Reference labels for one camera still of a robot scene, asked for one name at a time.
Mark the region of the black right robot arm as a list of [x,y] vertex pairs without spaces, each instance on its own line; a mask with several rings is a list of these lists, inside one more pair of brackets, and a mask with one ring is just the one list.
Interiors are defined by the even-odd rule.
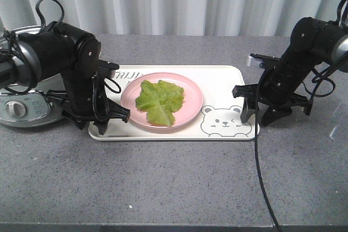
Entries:
[[312,82],[320,85],[336,70],[347,72],[347,26],[337,21],[321,21],[305,17],[295,25],[290,45],[280,58],[251,54],[264,73],[257,84],[235,86],[232,94],[243,97],[240,116],[246,123],[256,113],[258,103],[268,105],[261,124],[270,123],[289,116],[292,107],[301,106],[309,115],[315,91],[310,98],[295,93],[310,72],[315,74]]

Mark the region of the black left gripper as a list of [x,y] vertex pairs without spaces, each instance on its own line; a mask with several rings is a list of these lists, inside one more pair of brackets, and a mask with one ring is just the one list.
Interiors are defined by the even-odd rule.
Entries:
[[99,68],[85,78],[75,69],[61,74],[65,90],[49,90],[47,98],[58,104],[62,114],[75,123],[93,122],[98,133],[104,135],[109,119],[129,121],[131,111],[107,98],[105,93],[106,79],[111,79],[114,70]]

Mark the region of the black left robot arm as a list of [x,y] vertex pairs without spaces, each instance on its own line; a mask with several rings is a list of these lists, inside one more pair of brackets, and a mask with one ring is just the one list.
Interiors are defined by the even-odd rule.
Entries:
[[1,36],[1,124],[44,126],[63,118],[104,134],[111,119],[130,111],[107,97],[120,93],[118,64],[100,59],[101,43],[66,23],[23,27]]

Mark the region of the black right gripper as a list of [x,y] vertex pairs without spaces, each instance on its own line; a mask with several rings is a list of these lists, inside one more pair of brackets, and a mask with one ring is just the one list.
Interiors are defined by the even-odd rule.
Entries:
[[[297,95],[295,90],[312,69],[312,58],[283,58],[273,68],[266,68],[260,96],[269,106],[262,116],[262,126],[268,126],[280,118],[291,115],[292,106],[302,106],[304,113],[310,114],[313,102]],[[233,97],[244,99],[240,115],[242,123],[246,123],[256,113],[256,91],[257,84],[236,85],[233,88]]]

